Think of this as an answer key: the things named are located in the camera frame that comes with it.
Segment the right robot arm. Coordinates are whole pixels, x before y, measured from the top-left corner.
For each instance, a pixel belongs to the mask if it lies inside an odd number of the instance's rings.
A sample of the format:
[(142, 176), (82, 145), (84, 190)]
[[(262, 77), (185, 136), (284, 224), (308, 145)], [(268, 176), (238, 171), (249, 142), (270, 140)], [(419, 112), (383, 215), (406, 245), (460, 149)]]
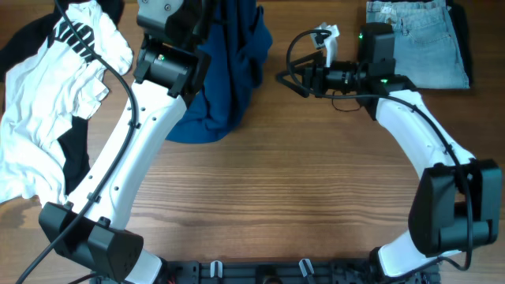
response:
[(332, 283), (436, 283), (439, 265), (471, 258), (497, 240), (503, 175), (491, 159), (461, 147), (433, 117), (409, 77), (395, 71), (395, 36), (384, 23), (364, 25), (355, 62), (336, 58), (339, 30), (308, 30), (316, 48), (288, 58), (277, 81), (302, 97), (354, 99), (397, 141), (419, 177), (407, 231), (364, 260), (329, 263)]

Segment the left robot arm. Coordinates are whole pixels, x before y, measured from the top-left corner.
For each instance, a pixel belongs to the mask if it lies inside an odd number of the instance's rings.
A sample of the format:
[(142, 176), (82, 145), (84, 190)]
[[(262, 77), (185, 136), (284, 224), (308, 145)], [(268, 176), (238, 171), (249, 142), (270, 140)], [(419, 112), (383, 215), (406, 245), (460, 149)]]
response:
[(203, 87), (211, 58), (200, 50), (217, 2), (142, 1), (144, 40), (119, 122), (65, 204), (47, 203), (39, 224), (48, 250), (111, 282), (163, 283), (166, 262), (127, 230), (133, 202), (166, 136)]

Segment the blue polo shirt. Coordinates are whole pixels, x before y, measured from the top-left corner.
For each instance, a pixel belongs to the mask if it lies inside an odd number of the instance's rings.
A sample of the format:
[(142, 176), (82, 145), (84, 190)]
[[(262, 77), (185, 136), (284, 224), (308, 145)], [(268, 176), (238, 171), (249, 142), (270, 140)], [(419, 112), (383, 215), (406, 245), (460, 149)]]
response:
[(208, 41), (199, 49), (211, 56), (204, 86), (168, 141), (206, 144), (221, 140), (239, 126), (261, 86), (264, 63), (273, 44), (256, 0), (221, 1)]

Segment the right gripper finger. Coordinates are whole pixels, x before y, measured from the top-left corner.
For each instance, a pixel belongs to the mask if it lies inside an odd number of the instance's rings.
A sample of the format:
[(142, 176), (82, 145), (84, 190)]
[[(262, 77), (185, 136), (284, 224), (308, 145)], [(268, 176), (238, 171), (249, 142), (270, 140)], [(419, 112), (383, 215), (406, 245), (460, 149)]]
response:
[(295, 93), (297, 93), (299, 96), (303, 97), (303, 98), (308, 98), (310, 96), (310, 93), (309, 92), (306, 92), (303, 87), (301, 87), (299, 84), (295, 84), (293, 82), (290, 82), (286, 79), (286, 77), (289, 75), (289, 72), (288, 71), (282, 71), (280, 73), (277, 73), (275, 75), (275, 79), (278, 83), (288, 87), (289, 89), (291, 89), (292, 91), (294, 91)]
[(302, 65), (305, 63), (315, 63), (315, 64), (321, 64), (324, 63), (324, 53), (321, 50), (318, 50), (317, 52), (314, 52), (312, 54), (306, 55), (302, 58), (299, 58), (295, 61), (292, 61), (290, 64), (295, 67), (297, 65)]

